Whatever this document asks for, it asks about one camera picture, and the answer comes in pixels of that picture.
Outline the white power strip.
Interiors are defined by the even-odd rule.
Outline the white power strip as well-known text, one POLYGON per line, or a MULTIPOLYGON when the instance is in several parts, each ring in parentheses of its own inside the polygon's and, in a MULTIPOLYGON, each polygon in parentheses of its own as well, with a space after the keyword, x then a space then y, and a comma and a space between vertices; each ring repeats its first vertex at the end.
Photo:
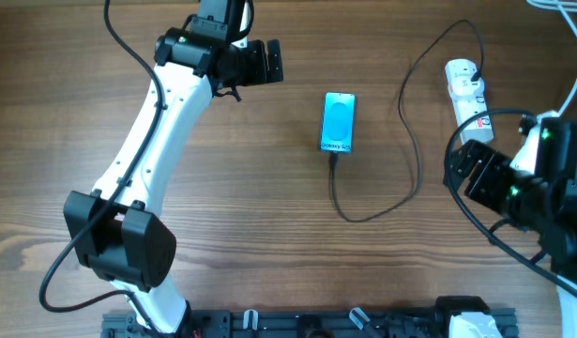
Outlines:
MULTIPOLYGON (((445 73, 449 83, 451 78, 458 76, 470 77, 472 81, 478 69, 474 62, 468 59, 453 59, 446 63, 445 73)), ((487 104, 484 98, 476 97, 473 100, 451 100, 456 116, 457 124, 461 126, 466 120, 475 117, 477 114, 487 111, 487 104)), ((484 144, 489 144, 493 138, 493 124, 488 116, 476 118, 460 134, 463 144, 470 140, 477 140, 484 144)))

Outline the teal screen smartphone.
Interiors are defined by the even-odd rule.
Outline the teal screen smartphone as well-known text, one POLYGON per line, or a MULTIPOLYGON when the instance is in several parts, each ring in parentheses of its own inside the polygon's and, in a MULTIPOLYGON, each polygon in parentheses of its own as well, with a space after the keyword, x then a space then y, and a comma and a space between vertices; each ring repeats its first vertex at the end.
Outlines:
POLYGON ((327 92, 320 133, 320 149, 326 152, 350 153, 353 148, 356 96, 327 92))

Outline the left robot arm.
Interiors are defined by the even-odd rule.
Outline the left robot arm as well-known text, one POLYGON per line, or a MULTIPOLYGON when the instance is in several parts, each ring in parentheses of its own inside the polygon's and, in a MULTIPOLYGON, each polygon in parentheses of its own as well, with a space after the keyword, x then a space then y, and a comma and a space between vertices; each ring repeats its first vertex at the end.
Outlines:
POLYGON ((148 336, 195 337, 191 308, 170 269, 176 239, 162 223, 162 202, 191 130, 216 97, 283 78, 276 40, 249 39, 250 1, 204 1, 156 43, 146 66, 144 104, 114 161, 90 193, 64 205, 68 249, 125 297, 148 336))

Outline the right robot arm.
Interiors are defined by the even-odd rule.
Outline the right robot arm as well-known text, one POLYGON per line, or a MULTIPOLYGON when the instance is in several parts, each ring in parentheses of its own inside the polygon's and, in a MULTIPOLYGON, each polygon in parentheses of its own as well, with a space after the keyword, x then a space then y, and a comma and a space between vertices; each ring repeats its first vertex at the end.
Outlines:
POLYGON ((478 140, 456 147, 464 121, 447 143, 444 184, 493 246, 556 286, 562 334, 577 337, 577 119, 518 114, 525 140, 514 158, 478 140), (536 232, 539 252, 508 246, 496 235, 504 225, 536 232))

